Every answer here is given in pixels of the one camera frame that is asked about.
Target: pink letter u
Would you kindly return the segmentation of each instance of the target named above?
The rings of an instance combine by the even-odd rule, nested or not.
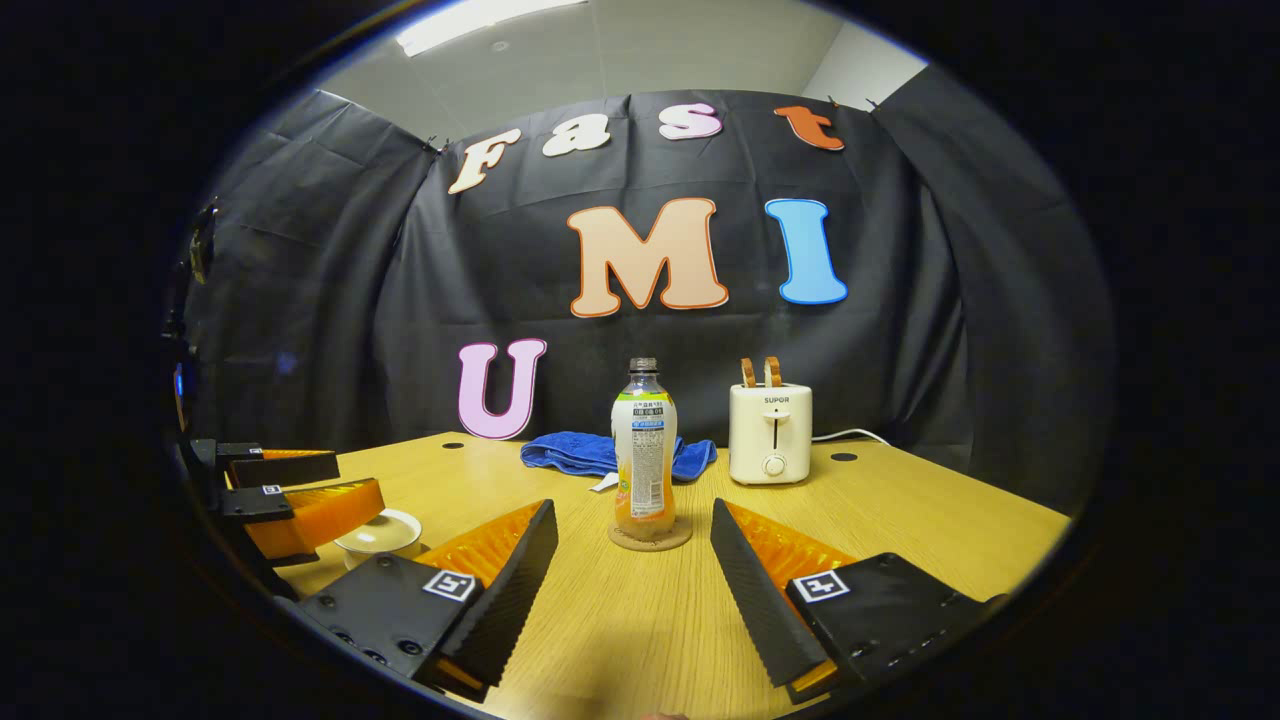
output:
[[[507,355],[516,361],[511,406],[502,415],[494,415],[484,406],[484,391],[489,380],[489,363],[498,356],[498,346],[476,342],[460,350],[462,382],[458,386],[458,419],[462,427],[476,437],[489,439],[518,436],[534,414],[534,374],[544,352],[547,341],[536,338],[517,340],[507,346]]]

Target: small white bowl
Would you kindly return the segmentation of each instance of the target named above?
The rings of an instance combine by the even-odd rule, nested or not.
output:
[[[346,551],[342,564],[352,570],[379,552],[392,552],[412,560],[426,552],[419,542],[421,537],[422,523],[417,518],[388,507],[333,543]]]

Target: toaster knob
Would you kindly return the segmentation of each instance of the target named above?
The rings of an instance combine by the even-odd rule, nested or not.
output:
[[[764,459],[765,475],[781,475],[787,469],[787,461],[781,455],[771,455]]]

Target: plastic bottle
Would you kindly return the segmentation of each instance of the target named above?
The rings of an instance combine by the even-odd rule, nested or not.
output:
[[[613,450],[618,456],[618,529],[639,539],[671,532],[676,502],[671,461],[676,452],[676,405],[658,384],[658,361],[631,359],[631,382],[613,402]]]

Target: black backdrop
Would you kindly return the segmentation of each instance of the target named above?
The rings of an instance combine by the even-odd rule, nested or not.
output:
[[[714,106],[723,131],[662,137],[658,113],[691,102]],[[797,104],[831,118],[845,149],[797,140],[773,113]],[[552,128],[586,113],[609,117],[607,145],[541,155]],[[509,128],[521,140],[485,181],[449,195],[463,149]],[[207,398],[197,433],[347,451],[461,430],[457,351],[499,347],[488,406],[500,413],[507,345],[539,337],[524,438],[607,434],[627,359],[653,355],[681,433],[724,445],[737,359],[777,355],[814,388],[815,434],[872,429],[1065,511],[1097,468],[1114,357],[1087,233],[1034,152],[937,68],[873,113],[763,92],[630,95],[515,118],[439,156],[317,91],[266,123],[212,195],[214,272],[188,307]],[[613,206],[645,236],[678,197],[716,202],[728,301],[571,315],[580,241],[566,218]],[[763,209],[774,197],[828,208],[849,297],[781,297],[786,247]]]

